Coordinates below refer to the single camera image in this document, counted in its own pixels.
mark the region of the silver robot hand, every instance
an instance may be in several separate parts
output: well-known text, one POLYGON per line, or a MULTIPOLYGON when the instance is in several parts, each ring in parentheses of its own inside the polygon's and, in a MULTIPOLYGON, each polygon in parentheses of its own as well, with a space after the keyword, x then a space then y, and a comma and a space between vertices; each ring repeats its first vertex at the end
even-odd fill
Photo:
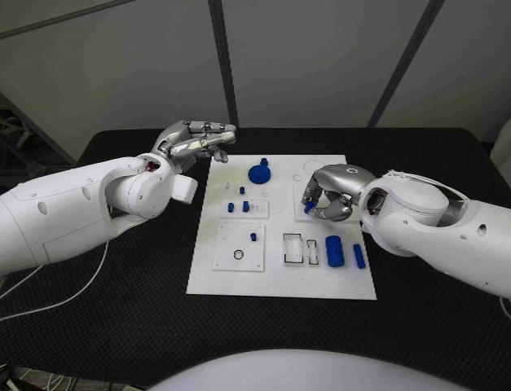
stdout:
POLYGON ((202 121, 179 121, 161 133, 152 153, 174 166, 175 173, 185 172, 198 158, 214 156, 226 163, 228 155, 218 144, 236 142, 236 126, 202 121))
POLYGON ((376 176, 356 165, 327 165, 314 172, 308 182, 302 204, 306 213, 341 222, 351 216, 351 206, 358 203, 364 187, 376 180, 376 176), (330 205, 317 208, 319 197, 325 194, 330 205))

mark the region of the white board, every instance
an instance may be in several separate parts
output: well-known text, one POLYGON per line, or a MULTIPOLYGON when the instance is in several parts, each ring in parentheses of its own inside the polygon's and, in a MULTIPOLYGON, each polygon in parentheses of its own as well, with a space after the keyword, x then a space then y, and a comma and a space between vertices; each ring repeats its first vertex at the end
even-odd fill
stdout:
MULTIPOLYGON (((308 220, 301 216, 304 205, 295 195, 304 191, 314 171, 324 165, 338 163, 347 163, 343 155, 230 156, 226 165, 213 161, 188 294, 376 300, 357 214, 345 222, 328 222, 318 218, 308 220), (269 159, 272 176, 267 183, 256 185, 247 178, 247 172, 263 157, 269 159), (244 195, 240 195, 240 187, 246 188, 244 195), (240 205, 240 201, 244 200, 269 202, 269 218, 243 218, 241 221, 221 218, 227 213, 223 210, 227 203, 234 202, 240 205), (226 223, 265 226, 265 236, 257 237, 257 240, 265 239, 263 271, 252 271, 250 268, 246 271, 213 269, 217 260, 223 259, 220 254, 224 254, 226 260, 230 261, 230 255, 240 245, 239 241, 231 242, 230 248, 223 247, 227 244, 218 244, 218 229, 226 223), (317 240, 317 266, 309 266, 308 257, 302 266, 285 266, 285 234, 301 234, 305 251, 306 241, 317 240), (345 265, 338 268, 330 267, 327 261, 325 237, 330 235, 340 236, 343 240, 345 265), (367 264, 363 270, 357 268, 353 244, 361 244, 367 264)), ((243 240, 247 245, 247 233, 243 240)))

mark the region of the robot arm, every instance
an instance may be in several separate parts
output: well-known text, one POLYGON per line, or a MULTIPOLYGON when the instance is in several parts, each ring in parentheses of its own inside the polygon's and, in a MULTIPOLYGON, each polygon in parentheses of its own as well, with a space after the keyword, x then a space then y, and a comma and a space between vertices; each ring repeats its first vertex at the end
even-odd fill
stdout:
POLYGON ((171 198, 191 204, 198 183, 181 173, 198 157, 226 162, 218 144, 234 140, 236 126, 179 121, 151 153, 18 185, 0 196, 0 276, 87 252, 158 217, 171 198), (109 206, 127 214, 110 218, 109 206))
POLYGON ((363 231, 389 252, 422 257, 436 270, 511 299, 511 209, 461 193, 464 200, 449 200, 433 184, 444 186, 410 174, 376 178, 353 165, 328 165, 314 173, 302 204, 311 214, 337 220, 351 215, 345 205, 334 202, 319 210, 308 203, 322 189, 330 199, 351 200, 363 231))

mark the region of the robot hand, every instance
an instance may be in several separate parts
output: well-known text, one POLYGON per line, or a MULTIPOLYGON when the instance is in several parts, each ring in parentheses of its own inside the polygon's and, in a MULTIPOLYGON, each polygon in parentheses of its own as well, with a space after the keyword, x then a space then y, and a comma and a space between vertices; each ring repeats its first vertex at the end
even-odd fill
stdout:
POLYGON ((341 221, 351 215, 348 200, 384 250, 419 256, 446 275, 511 299, 511 209, 470 200, 419 175, 390 171, 376 179, 360 167, 328 165, 314 173, 302 204, 318 217, 341 221), (436 186, 461 200, 449 200, 436 186), (314 208, 322 190, 334 202, 314 208))
POLYGON ((351 205, 358 203, 361 190, 376 180, 376 176, 354 165, 327 165, 314 172, 302 196, 305 212, 314 216, 341 222, 351 216, 351 205), (325 193, 330 205, 318 208, 319 197, 325 193))
POLYGON ((0 195, 0 276, 64 261, 158 217, 169 200, 192 203, 197 181, 181 175, 198 157, 227 161, 220 143, 236 126, 179 121, 153 151, 21 183, 0 195), (112 218, 109 207, 125 211, 112 218))
POLYGON ((214 156, 226 163, 228 155, 218 144, 236 142, 236 126, 202 121, 179 121, 161 133, 152 153, 171 162, 175 173, 185 172, 197 158, 214 156))

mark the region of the black mat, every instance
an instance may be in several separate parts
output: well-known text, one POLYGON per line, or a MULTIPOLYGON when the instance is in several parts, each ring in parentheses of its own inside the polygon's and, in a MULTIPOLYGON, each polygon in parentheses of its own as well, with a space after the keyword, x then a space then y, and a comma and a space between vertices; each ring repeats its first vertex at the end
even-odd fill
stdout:
MULTIPOLYGON (((158 134, 103 132, 81 164, 148 152, 158 134)), ((227 150, 259 156, 345 154, 376 175, 389 169, 422 174, 511 208, 511 191, 465 130, 246 129, 227 150)), ((188 173, 200 180, 192 205, 172 201, 152 222, 112 241, 84 294, 62 307, 0 323, 0 361, 148 386, 227 354, 327 349, 396 362, 474 389, 511 389, 511 322, 497 298, 419 258, 386 253, 367 235, 376 302, 185 294, 208 167, 204 160, 188 173)), ((48 266, 0 303, 0 317, 70 297, 101 253, 99 248, 48 266)))

